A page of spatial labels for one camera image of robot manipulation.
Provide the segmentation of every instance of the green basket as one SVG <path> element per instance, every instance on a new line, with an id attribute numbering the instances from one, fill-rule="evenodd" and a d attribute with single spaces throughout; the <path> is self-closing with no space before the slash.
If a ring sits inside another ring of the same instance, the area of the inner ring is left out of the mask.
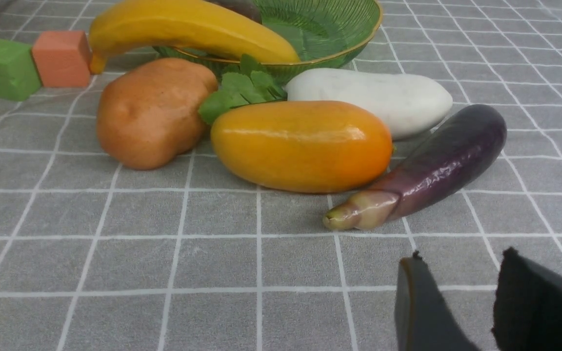
<path id="1" fill-rule="evenodd" d="M 264 26 L 294 46 L 301 62 L 263 64 L 279 84 L 319 67 L 339 68 L 356 58 L 372 40 L 383 20 L 376 0 L 254 0 Z M 182 58 L 202 64 L 217 77 L 237 60 L 193 49 L 154 46 L 160 57 Z"/>

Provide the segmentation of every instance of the gold rim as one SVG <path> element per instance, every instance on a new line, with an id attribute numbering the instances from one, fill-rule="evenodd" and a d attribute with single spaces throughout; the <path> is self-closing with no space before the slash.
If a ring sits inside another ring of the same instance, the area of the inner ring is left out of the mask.
<path id="1" fill-rule="evenodd" d="M 301 62 L 272 62 L 272 63 L 263 63 L 262 65 L 264 66 L 301 66 L 301 65 L 305 65 L 305 64 L 315 64 L 315 63 L 320 63 L 320 62 L 324 62 L 326 60 L 331 60 L 334 58 L 338 58 L 340 56 L 343 56 L 345 54 L 350 53 L 351 51 L 357 49 L 358 47 L 361 47 L 363 45 L 368 44 L 372 38 L 374 38 L 374 36 L 377 34 L 377 30 L 381 27 L 381 23 L 383 22 L 383 7 L 381 7 L 381 4 L 379 4 L 379 0 L 373 0 L 374 4 L 377 5 L 377 8 L 379 9 L 379 20 L 377 21 L 376 26 L 374 26 L 372 28 L 372 33 L 370 33 L 370 35 L 364 39 L 362 42 L 360 42 L 359 44 L 350 47 L 348 49 L 345 49 L 344 51 L 339 51 L 339 53 L 336 54 L 332 54 L 329 56 L 325 56 L 323 58 L 316 58 L 314 60 L 309 60 L 309 61 L 301 61 Z M 199 60 L 205 60 L 205 61 L 209 61 L 209 62 L 220 62 L 220 63 L 224 63 L 224 64 L 240 64 L 239 60 L 227 60 L 225 58 L 209 58 L 207 56 L 199 56 L 196 54 L 191 54 L 188 53 L 186 51 L 183 51 L 177 47 L 174 46 L 170 46 L 172 47 L 172 49 L 174 49 L 175 51 L 177 51 L 178 53 L 181 53 L 182 55 L 186 55 L 189 56 L 190 58 L 194 58 L 194 59 L 199 59 Z"/>

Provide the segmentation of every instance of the green leaf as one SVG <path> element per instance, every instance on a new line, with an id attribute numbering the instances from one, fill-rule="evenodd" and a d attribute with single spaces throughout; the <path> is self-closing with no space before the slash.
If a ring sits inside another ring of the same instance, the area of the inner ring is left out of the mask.
<path id="1" fill-rule="evenodd" d="M 250 73 L 253 71 L 267 72 L 266 68 L 257 62 L 253 56 L 243 54 L 240 59 L 240 73 L 250 77 Z"/>
<path id="2" fill-rule="evenodd" d="M 221 88 L 210 94 L 199 107 L 199 116 L 207 124 L 230 109 L 248 104 L 263 104 L 287 98 L 286 91 L 252 56 L 244 54 L 240 67 L 227 66 L 221 76 Z"/>
<path id="3" fill-rule="evenodd" d="M 253 85 L 262 95 L 268 97 L 267 100 L 287 98 L 286 91 L 281 88 L 268 73 L 253 71 L 250 73 L 250 80 L 252 80 Z"/>
<path id="4" fill-rule="evenodd" d="M 253 82 L 255 89 L 261 94 L 266 101 L 276 100 L 277 97 L 271 92 L 271 84 L 274 85 L 274 80 L 268 74 L 252 71 L 250 73 L 250 80 Z"/>
<path id="5" fill-rule="evenodd" d="M 222 88 L 228 89 L 233 93 L 242 95 L 249 104 L 257 104 L 257 102 L 266 102 L 267 100 L 257 91 L 253 82 L 248 76 L 239 73 L 225 73 L 222 76 Z"/>
<path id="6" fill-rule="evenodd" d="M 203 122 L 211 125 L 216 118 L 234 106 L 247 105 L 248 102 L 239 94 L 232 94 L 224 89 L 214 91 L 199 106 L 199 116 Z"/>

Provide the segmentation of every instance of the eggplant stem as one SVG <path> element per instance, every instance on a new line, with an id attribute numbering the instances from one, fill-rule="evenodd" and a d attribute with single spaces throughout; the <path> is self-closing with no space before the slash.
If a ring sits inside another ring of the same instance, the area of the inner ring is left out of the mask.
<path id="1" fill-rule="evenodd" d="M 396 209 L 400 196 L 387 191 L 366 189 L 330 209 L 322 217 L 322 224 L 332 231 L 360 229 L 367 231 L 387 222 Z"/>

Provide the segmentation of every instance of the banana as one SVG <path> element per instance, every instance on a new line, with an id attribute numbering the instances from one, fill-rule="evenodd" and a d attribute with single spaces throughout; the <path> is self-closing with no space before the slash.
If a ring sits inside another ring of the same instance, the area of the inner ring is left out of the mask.
<path id="1" fill-rule="evenodd" d="M 258 62 L 299 62 L 292 45 L 271 29 L 204 0 L 123 0 L 92 22 L 90 70 L 100 74 L 107 60 L 145 46 L 189 47 L 226 59 L 242 54 Z"/>

